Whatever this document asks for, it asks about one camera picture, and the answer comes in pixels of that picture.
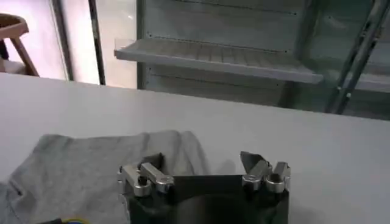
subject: metal pole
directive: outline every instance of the metal pole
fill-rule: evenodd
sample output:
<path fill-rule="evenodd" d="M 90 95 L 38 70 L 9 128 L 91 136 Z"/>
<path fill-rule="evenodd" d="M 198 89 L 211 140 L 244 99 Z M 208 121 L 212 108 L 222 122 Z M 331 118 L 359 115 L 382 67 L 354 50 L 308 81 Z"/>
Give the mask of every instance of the metal pole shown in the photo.
<path fill-rule="evenodd" d="M 372 50 L 374 49 L 377 40 L 378 40 L 378 33 L 380 30 L 380 27 L 382 26 L 383 22 L 385 21 L 386 15 L 390 8 L 390 0 L 382 0 L 376 2 L 376 4 L 380 4 L 377 11 L 377 16 L 374 19 L 374 23 L 372 27 L 369 29 L 367 33 L 367 43 L 363 48 L 362 51 L 362 58 L 358 62 L 353 74 L 351 81 L 349 82 L 346 89 L 344 89 L 341 93 L 341 98 L 339 103 L 336 107 L 336 114 L 342 114 L 345 107 L 347 106 L 348 101 L 350 100 L 352 96 L 353 90 L 355 90 L 356 85 L 360 79 L 361 73 L 364 69 L 364 67 L 367 64 L 367 61 L 371 55 Z"/>
<path fill-rule="evenodd" d="M 71 52 L 69 50 L 68 33 L 66 31 L 62 0 L 52 0 L 51 3 L 57 25 L 57 32 L 59 35 L 59 42 L 66 69 L 66 75 L 69 81 L 74 81 L 73 65 L 71 60 Z"/>
<path fill-rule="evenodd" d="M 99 20 L 98 20 L 98 10 L 96 7 L 96 0 L 88 0 L 88 3 L 90 6 L 93 41 L 94 41 L 95 52 L 96 52 L 96 62 L 98 65 L 97 70 L 99 71 L 99 83 L 100 85 L 105 85 L 103 53 L 102 53 L 102 46 L 100 42 Z"/>
<path fill-rule="evenodd" d="M 348 76 L 349 71 L 351 70 L 351 67 L 356 59 L 356 56 L 358 55 L 358 52 L 361 48 L 361 45 L 364 42 L 364 39 L 366 37 L 366 32 L 369 30 L 371 24 L 372 24 L 372 16 L 375 14 L 375 3 L 371 5 L 370 13 L 366 16 L 366 22 L 360 29 L 359 34 L 355 38 L 355 42 L 349 52 L 349 55 L 347 57 L 347 60 L 344 62 L 344 65 L 342 66 L 340 76 L 337 80 L 337 85 L 332 89 L 332 92 L 330 94 L 330 97 L 328 99 L 327 105 L 325 107 L 325 113 L 331 113 L 332 108 L 335 104 L 335 101 L 337 97 L 339 96 L 340 91 L 342 90 L 342 87 L 344 86 L 344 83 L 346 82 L 346 78 Z"/>

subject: shelf rack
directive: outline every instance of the shelf rack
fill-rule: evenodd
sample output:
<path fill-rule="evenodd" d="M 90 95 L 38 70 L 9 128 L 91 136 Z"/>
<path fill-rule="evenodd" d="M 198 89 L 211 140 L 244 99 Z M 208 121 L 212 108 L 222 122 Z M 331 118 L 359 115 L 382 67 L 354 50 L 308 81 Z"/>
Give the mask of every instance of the shelf rack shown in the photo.
<path fill-rule="evenodd" d="M 315 74 L 293 56 L 217 44 L 146 38 L 116 50 L 115 56 L 121 60 L 302 83 L 319 83 L 322 80 L 322 75 Z"/>

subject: yellow cable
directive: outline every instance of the yellow cable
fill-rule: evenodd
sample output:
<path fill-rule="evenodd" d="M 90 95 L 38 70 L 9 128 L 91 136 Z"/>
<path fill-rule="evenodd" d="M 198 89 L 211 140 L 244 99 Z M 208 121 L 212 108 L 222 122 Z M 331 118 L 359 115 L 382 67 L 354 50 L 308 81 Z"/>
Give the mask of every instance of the yellow cable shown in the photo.
<path fill-rule="evenodd" d="M 88 221 L 80 218 L 72 218 L 72 219 L 65 219 L 62 220 L 63 223 L 68 223 L 68 222 L 80 222 L 82 224 L 90 224 Z"/>

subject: metal shelf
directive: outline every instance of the metal shelf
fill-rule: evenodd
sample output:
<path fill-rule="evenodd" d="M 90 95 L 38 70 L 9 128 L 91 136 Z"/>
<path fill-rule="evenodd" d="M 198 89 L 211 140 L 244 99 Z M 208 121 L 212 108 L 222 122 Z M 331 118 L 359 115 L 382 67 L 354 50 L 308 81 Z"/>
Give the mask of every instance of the metal shelf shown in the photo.
<path fill-rule="evenodd" d="M 115 50 L 115 56 L 120 60 L 302 83 L 322 80 L 322 75 L 304 67 L 292 55 L 215 44 L 147 38 Z"/>
<path fill-rule="evenodd" d="M 315 69 L 318 73 L 324 74 L 324 79 L 328 80 L 332 85 L 337 81 L 342 64 L 335 60 L 322 60 L 316 62 Z M 344 87 L 351 80 L 351 73 L 348 74 Z M 379 93 L 390 93 L 390 67 L 367 64 L 366 69 L 361 74 L 361 77 L 356 85 L 356 89 L 373 91 Z"/>

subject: chair leg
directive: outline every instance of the chair leg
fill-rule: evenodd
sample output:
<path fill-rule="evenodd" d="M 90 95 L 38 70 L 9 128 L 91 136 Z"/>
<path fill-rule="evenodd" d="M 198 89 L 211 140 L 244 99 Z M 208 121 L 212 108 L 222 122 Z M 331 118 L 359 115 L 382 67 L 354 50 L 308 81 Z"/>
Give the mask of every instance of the chair leg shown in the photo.
<path fill-rule="evenodd" d="M 19 38 L 11 38 L 11 42 L 14 45 L 16 51 L 18 52 L 20 58 L 22 59 L 24 65 L 26 65 L 26 73 L 28 75 L 39 77 L 38 72 L 35 69 L 34 64 L 32 63 L 32 60 L 27 53 L 26 48 L 24 48 L 22 41 Z"/>
<path fill-rule="evenodd" d="M 0 72 L 5 72 L 3 59 L 0 57 Z"/>

